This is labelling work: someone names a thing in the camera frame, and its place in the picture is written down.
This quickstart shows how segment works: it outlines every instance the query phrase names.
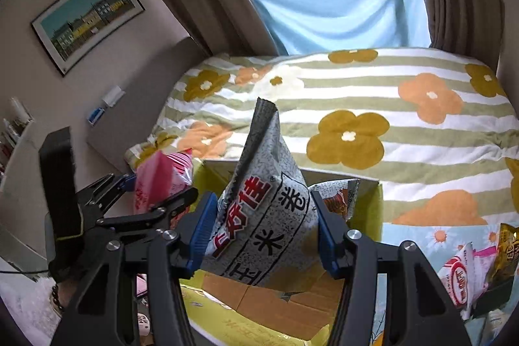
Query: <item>blue gripper pad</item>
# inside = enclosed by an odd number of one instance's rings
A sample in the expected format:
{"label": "blue gripper pad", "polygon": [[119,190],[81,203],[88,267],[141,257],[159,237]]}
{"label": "blue gripper pad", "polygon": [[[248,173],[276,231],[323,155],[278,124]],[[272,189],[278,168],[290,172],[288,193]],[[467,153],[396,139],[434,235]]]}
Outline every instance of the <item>blue gripper pad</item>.
{"label": "blue gripper pad", "polygon": [[137,175],[127,175],[126,179],[123,182],[123,188],[126,192],[134,192],[135,191],[135,184],[137,182]]}
{"label": "blue gripper pad", "polygon": [[311,195],[319,216],[318,247],[321,263],[334,279],[343,279],[344,234],[348,231],[348,226],[342,216],[328,211],[317,191],[312,191]]}
{"label": "blue gripper pad", "polygon": [[184,215],[178,222],[177,229],[181,232],[181,242],[182,240],[188,241],[185,268],[191,276],[202,264],[216,221],[217,205],[218,198],[216,195],[213,192],[205,192],[196,210]]}

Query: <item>framed picture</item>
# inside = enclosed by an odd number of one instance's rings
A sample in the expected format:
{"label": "framed picture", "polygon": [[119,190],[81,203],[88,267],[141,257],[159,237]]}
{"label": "framed picture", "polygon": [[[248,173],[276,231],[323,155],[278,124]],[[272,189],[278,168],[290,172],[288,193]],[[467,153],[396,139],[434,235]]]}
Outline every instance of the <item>framed picture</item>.
{"label": "framed picture", "polygon": [[32,26],[64,76],[96,44],[143,11],[139,0],[58,0]]}

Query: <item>floral bedding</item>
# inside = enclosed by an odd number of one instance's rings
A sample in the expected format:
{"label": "floral bedding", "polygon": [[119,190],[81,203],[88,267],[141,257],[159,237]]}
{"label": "floral bedding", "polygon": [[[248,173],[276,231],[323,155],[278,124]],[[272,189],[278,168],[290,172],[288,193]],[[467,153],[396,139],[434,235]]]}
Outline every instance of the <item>floral bedding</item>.
{"label": "floral bedding", "polygon": [[[519,121],[494,73],[434,49],[276,58],[220,55],[174,86],[136,167],[155,150],[238,158],[256,98],[274,101],[300,167],[370,176],[383,221],[477,226],[516,219]],[[434,243],[446,242],[439,229]]]}

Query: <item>yellow flower pattern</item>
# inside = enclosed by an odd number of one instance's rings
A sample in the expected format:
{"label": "yellow flower pattern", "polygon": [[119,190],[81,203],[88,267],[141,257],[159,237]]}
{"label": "yellow flower pattern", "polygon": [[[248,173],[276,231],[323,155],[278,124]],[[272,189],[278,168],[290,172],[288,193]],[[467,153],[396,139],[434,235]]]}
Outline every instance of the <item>yellow flower pattern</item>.
{"label": "yellow flower pattern", "polygon": [[505,163],[507,163],[507,167],[513,176],[513,179],[510,182],[510,192],[515,209],[519,213],[519,160],[506,157]]}
{"label": "yellow flower pattern", "polygon": [[338,50],[328,55],[330,62],[335,64],[349,64],[350,62],[371,62],[378,57],[378,52],[373,49]]}
{"label": "yellow flower pattern", "polygon": [[229,81],[230,74],[219,74],[218,72],[204,69],[196,77],[191,77],[186,85],[184,93],[185,101],[196,98],[206,98],[220,91],[225,83]]}
{"label": "yellow flower pattern", "polygon": [[308,141],[306,155],[320,164],[342,163],[353,169],[367,169],[384,156],[378,137],[389,129],[389,122],[377,113],[355,116],[336,110],[319,122],[319,133]]}
{"label": "yellow flower pattern", "polygon": [[159,133],[153,144],[148,145],[141,151],[139,158],[134,164],[135,168],[137,169],[139,165],[141,165],[147,158],[151,157],[155,151],[164,150],[169,147],[177,138],[176,135],[169,135],[167,132]]}
{"label": "yellow flower pattern", "polygon": [[485,97],[496,97],[498,94],[506,97],[494,73],[486,65],[468,64],[465,70],[470,75],[470,84],[479,94]]}

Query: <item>orange flower pattern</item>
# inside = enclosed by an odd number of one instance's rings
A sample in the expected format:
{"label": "orange flower pattern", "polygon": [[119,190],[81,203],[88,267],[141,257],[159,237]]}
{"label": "orange flower pattern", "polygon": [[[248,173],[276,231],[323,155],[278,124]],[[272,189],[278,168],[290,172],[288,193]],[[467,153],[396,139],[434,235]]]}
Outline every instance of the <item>orange flower pattern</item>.
{"label": "orange flower pattern", "polygon": [[193,149],[193,157],[200,159],[216,159],[225,153],[226,140],[231,135],[232,132],[222,125],[209,126],[205,122],[196,121],[178,141],[177,148]]}
{"label": "orange flower pattern", "polygon": [[497,243],[497,233],[496,232],[490,232],[489,233],[489,242],[491,244]]}
{"label": "orange flower pattern", "polygon": [[355,116],[336,110],[319,122],[319,133],[308,141],[306,155],[320,164],[342,163],[353,169],[367,169],[384,156],[378,137],[389,129],[389,122],[377,113]]}
{"label": "orange flower pattern", "polygon": [[196,77],[191,77],[184,93],[185,101],[196,98],[206,98],[220,91],[229,81],[230,74],[219,74],[216,71],[204,69]]}
{"label": "orange flower pattern", "polygon": [[271,66],[264,66],[263,68],[243,67],[238,70],[238,74],[234,80],[237,85],[246,85],[248,83],[255,83],[265,76],[271,70]]}
{"label": "orange flower pattern", "polygon": [[501,84],[487,65],[468,64],[465,70],[470,75],[470,84],[479,94],[485,97],[505,96]]}
{"label": "orange flower pattern", "polygon": [[439,125],[447,114],[460,114],[461,97],[450,90],[445,82],[434,74],[421,73],[398,87],[401,99],[418,106],[418,117],[427,123]]}
{"label": "orange flower pattern", "polygon": [[487,224],[477,213],[477,202],[463,189],[443,191],[425,205],[412,209],[392,223],[408,226],[477,226]]}
{"label": "orange flower pattern", "polygon": [[508,157],[504,160],[513,176],[512,181],[510,182],[510,192],[515,209],[519,213],[519,160]]}
{"label": "orange flower pattern", "polygon": [[335,64],[349,64],[355,62],[371,62],[378,57],[378,52],[373,49],[338,50],[328,55],[330,62]]}

